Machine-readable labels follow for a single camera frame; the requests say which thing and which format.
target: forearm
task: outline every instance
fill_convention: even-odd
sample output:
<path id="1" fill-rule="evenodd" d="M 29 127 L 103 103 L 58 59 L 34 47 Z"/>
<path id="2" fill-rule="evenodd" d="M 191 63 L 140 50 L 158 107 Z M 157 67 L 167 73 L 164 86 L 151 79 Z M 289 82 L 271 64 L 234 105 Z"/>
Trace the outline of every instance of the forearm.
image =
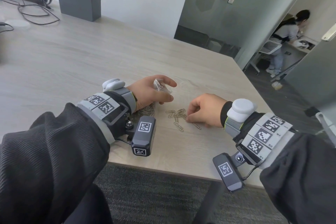
<path id="1" fill-rule="evenodd" d="M 223 107 L 225 113 L 232 103 Z M 254 112 L 234 137 L 241 142 L 264 115 Z M 275 207 L 291 223 L 332 223 L 336 219 L 336 149 L 314 135 L 289 129 L 259 166 L 260 180 Z"/>
<path id="2" fill-rule="evenodd" d="M 0 147 L 2 223 L 62 223 L 108 160 L 110 146 L 73 104 L 42 114 Z"/>

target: right hand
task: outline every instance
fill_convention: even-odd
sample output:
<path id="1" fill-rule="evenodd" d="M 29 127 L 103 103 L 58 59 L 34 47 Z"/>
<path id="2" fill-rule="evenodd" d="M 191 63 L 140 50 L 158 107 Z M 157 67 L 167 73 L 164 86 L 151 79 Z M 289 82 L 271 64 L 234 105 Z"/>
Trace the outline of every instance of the right hand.
<path id="1" fill-rule="evenodd" d="M 200 95 L 190 102 L 186 121 L 189 123 L 204 122 L 206 127 L 222 128 L 221 110 L 226 102 L 225 99 L 215 94 Z"/>

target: wooden table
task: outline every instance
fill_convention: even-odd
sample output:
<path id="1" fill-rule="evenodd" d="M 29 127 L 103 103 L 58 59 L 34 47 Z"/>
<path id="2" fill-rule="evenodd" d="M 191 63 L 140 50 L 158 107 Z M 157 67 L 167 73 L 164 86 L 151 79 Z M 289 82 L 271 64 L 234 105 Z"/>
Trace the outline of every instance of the wooden table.
<path id="1" fill-rule="evenodd" d="M 0 2 L 6 19 L 21 19 L 16 7 Z M 166 110 L 187 108 L 196 96 L 208 92 L 227 100 L 247 98 L 267 106 L 234 60 L 225 55 L 175 39 L 134 28 L 103 17 L 96 22 L 54 13 L 61 22 L 31 25 L 0 35 L 0 137 L 26 130 L 43 112 L 59 114 L 65 103 L 77 103 L 96 92 L 110 78 L 130 84 L 153 74 L 165 74 L 178 86 L 174 101 L 156 111 L 157 130 L 152 154 L 139 157 L 123 142 L 111 147 L 109 162 L 176 175 L 221 181 L 212 158 L 237 150 L 232 138 L 220 128 L 198 130 L 180 125 L 180 132 Z M 252 167 L 239 167 L 246 175 Z M 246 183 L 262 186 L 256 170 Z"/>

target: gray desk organizer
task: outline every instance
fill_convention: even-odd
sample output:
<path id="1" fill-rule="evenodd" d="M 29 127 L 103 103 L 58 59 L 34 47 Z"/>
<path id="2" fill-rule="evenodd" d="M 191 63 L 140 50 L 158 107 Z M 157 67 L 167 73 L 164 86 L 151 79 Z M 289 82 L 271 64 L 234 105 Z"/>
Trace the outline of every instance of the gray desk organizer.
<path id="1" fill-rule="evenodd" d="M 87 21 L 95 21 L 102 16 L 100 0 L 59 0 L 61 13 Z"/>

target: left hand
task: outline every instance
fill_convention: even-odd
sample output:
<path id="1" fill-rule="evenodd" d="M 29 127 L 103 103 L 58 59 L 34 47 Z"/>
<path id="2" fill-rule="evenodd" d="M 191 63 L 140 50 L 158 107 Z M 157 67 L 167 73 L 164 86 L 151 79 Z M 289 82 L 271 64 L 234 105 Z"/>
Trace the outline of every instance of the left hand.
<path id="1" fill-rule="evenodd" d="M 165 84 L 171 87 L 177 86 L 177 83 L 173 79 L 162 74 L 145 77 L 130 86 L 127 86 L 126 88 L 128 88 L 138 100 L 136 102 L 135 111 L 140 110 L 153 102 L 163 104 L 174 100 L 172 95 L 163 91 L 157 91 L 153 88 L 155 79 L 162 79 Z"/>

